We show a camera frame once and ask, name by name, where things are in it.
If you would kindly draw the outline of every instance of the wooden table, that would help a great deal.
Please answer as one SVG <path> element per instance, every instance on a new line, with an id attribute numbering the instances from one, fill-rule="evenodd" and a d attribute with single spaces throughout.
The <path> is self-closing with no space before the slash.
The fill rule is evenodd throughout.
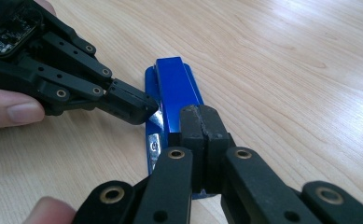
<path id="1" fill-rule="evenodd" d="M 157 58 L 181 56 L 238 146 L 292 188 L 325 180 L 363 202 L 363 1 L 50 2 L 115 77 L 143 90 Z M 100 110 L 1 129 L 0 223 L 145 176 L 144 125 Z M 219 196 L 193 202 L 191 223 L 226 223 Z"/>

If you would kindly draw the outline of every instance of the fingernail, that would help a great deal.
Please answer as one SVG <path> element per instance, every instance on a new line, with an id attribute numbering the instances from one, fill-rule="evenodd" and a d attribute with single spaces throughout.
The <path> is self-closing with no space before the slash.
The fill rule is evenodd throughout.
<path id="1" fill-rule="evenodd" d="M 15 123 L 34 123 L 42 120 L 42 108 L 37 103 L 13 105 L 7 109 L 9 118 Z"/>

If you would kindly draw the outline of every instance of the finger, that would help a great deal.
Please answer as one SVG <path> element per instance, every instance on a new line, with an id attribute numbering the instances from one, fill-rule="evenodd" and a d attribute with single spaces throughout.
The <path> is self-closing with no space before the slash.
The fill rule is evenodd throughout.
<path id="1" fill-rule="evenodd" d="M 48 12 L 52 13 L 54 16 L 56 16 L 55 9 L 53 8 L 52 4 L 49 3 L 46 0 L 35 0 L 41 7 L 46 9 Z"/>
<path id="2" fill-rule="evenodd" d="M 24 224 L 71 224 L 76 211 L 68 204 L 45 197 L 38 201 Z"/>
<path id="3" fill-rule="evenodd" d="M 36 99 L 0 90 L 0 128 L 34 123 L 44 117 L 44 108 Z"/>

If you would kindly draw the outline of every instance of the tabletop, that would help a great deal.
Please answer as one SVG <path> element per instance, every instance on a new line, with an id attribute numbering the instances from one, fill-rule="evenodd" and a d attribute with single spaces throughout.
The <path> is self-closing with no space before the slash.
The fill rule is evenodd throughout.
<path id="1" fill-rule="evenodd" d="M 117 77 L 144 89 L 158 58 L 181 56 L 237 144 L 290 187 L 324 180 L 363 203 L 363 0 L 50 0 Z M 78 209 L 98 185 L 147 176 L 145 126 L 74 110 L 0 129 L 0 224 L 43 196 Z M 226 223 L 220 197 L 191 223 Z"/>

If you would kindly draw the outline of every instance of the circuit board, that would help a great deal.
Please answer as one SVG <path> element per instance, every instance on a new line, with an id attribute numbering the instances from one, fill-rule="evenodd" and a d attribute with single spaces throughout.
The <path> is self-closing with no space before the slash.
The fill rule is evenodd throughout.
<path id="1" fill-rule="evenodd" d="M 41 23 L 42 17 L 36 10 L 23 8 L 0 25 L 0 57 L 16 49 Z"/>

